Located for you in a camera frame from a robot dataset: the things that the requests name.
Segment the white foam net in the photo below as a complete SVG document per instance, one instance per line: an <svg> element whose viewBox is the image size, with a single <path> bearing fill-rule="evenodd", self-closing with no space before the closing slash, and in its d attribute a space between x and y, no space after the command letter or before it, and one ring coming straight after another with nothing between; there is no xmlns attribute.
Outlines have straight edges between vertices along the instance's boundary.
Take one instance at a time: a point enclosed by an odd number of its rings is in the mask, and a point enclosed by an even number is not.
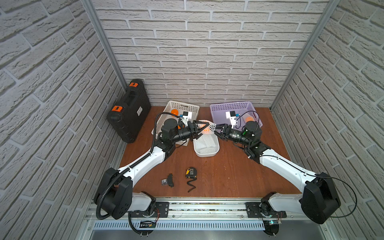
<svg viewBox="0 0 384 240"><path fill-rule="evenodd" d="M202 154L212 154L216 151L216 142L213 135L204 135L199 140L203 144Z"/></svg>

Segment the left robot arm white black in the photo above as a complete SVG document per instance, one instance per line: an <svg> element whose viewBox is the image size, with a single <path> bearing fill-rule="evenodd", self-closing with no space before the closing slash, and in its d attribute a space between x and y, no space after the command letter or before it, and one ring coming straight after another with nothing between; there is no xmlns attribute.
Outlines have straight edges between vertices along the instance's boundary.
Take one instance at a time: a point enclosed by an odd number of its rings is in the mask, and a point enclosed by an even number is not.
<svg viewBox="0 0 384 240"><path fill-rule="evenodd" d="M127 212L135 211L151 216L155 211L156 199L145 192L134 193L135 184L152 168L169 158L177 142L198 139L209 126L209 121L188 121L181 128L175 119L167 119L160 135L153 139L149 151L124 167L110 168L104 173L94 197L97 219L113 217L118 220Z"/></svg>

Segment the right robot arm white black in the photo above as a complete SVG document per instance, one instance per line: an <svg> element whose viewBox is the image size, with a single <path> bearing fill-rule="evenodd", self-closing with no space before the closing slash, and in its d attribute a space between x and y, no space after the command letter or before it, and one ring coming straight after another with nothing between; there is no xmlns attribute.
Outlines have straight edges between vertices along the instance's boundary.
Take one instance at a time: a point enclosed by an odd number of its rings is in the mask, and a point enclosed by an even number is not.
<svg viewBox="0 0 384 240"><path fill-rule="evenodd" d="M332 178L326 173L317 174L302 168L264 144L257 122L247 122L242 131L228 124L217 125L214 133L222 140L241 144L249 159L273 170L300 191L297 195L271 192L262 198L259 208L264 217L288 211L323 224L341 206Z"/></svg>

